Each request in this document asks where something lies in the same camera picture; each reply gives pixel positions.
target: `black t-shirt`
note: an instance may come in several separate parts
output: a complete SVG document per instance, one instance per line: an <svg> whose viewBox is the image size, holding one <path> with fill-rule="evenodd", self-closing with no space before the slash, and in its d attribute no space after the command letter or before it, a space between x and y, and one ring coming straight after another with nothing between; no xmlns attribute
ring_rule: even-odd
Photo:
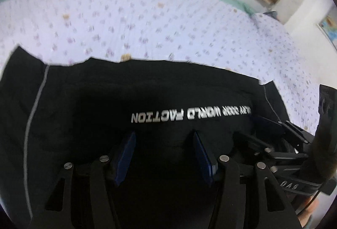
<svg viewBox="0 0 337 229"><path fill-rule="evenodd" d="M263 88L257 79L231 71L93 58L49 67L17 48L0 82L1 198L12 221L26 228L23 151L29 116L34 214L64 163L92 162L135 131L134 156L115 196L122 228L207 228L217 190L202 181L191 134L202 132L216 157L230 154L234 131L251 134L251 114L279 120L266 97L278 117L288 120L272 82Z"/></svg>

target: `wall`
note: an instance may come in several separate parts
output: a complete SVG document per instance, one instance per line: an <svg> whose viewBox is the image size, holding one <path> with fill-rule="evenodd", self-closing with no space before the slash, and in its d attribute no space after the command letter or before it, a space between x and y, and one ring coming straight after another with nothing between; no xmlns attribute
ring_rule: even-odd
<svg viewBox="0 0 337 229"><path fill-rule="evenodd" d="M332 0L280 0L275 9L313 79L337 88L337 51L317 25L333 4Z"/></svg>

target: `hand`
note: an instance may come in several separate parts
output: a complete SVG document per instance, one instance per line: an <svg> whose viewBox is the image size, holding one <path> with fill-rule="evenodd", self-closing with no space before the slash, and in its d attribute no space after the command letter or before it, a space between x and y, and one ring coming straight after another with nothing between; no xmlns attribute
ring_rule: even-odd
<svg viewBox="0 0 337 229"><path fill-rule="evenodd" d="M303 203L302 207L305 207L311 201L311 199L312 199L312 197L307 198L307 200ZM304 212L301 215L298 216L298 219L299 219L302 227L304 227L307 224L311 214L316 210L319 203L320 203L319 200L316 198L310 204L310 206L306 210L304 210Z"/></svg>

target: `silver screw head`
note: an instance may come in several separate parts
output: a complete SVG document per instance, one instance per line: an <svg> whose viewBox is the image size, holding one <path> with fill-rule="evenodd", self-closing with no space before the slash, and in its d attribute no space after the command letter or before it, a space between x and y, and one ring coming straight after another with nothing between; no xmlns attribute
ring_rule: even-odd
<svg viewBox="0 0 337 229"><path fill-rule="evenodd" d="M278 169L277 169L276 166L272 166L272 167L270 168L270 171L272 171L272 173L275 173L277 170L278 170Z"/></svg>
<svg viewBox="0 0 337 229"><path fill-rule="evenodd" d="M222 162L228 162L230 160L230 157L226 156L226 155L221 155L220 156L220 160Z"/></svg>
<svg viewBox="0 0 337 229"><path fill-rule="evenodd" d="M266 168L266 165L265 165L265 163L258 162L257 167L260 168L260 169L264 169L264 168Z"/></svg>
<svg viewBox="0 0 337 229"><path fill-rule="evenodd" d="M105 163L109 160L109 156L107 155L104 155L102 157L99 158L99 161L102 162L102 163Z"/></svg>
<svg viewBox="0 0 337 229"><path fill-rule="evenodd" d="M70 169L72 168L72 163L66 163L63 167L64 169Z"/></svg>

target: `cable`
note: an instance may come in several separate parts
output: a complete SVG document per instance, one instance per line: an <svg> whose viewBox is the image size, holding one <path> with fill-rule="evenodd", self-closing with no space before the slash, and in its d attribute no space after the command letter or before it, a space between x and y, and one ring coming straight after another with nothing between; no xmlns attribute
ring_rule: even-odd
<svg viewBox="0 0 337 229"><path fill-rule="evenodd" d="M327 183L328 180L326 180L325 182L322 183L321 187L318 189L317 193L313 196L313 198L311 199L311 201L309 201L309 203L297 214L298 216L303 214L308 207L313 203L313 201L315 200L315 198L317 198L317 196L319 195L319 193L321 192L321 189L325 186L325 184Z"/></svg>
<svg viewBox="0 0 337 229"><path fill-rule="evenodd" d="M270 102L268 101L268 98L267 98L267 91L266 91L266 88L265 88L265 85L263 85L263 90L265 91L265 98L267 100L267 103L269 104L270 108L272 109L272 111L275 113L276 117L278 118L278 121L282 121L280 119L280 117L277 115L277 113L275 112L275 110L273 109L272 105L270 104Z"/></svg>

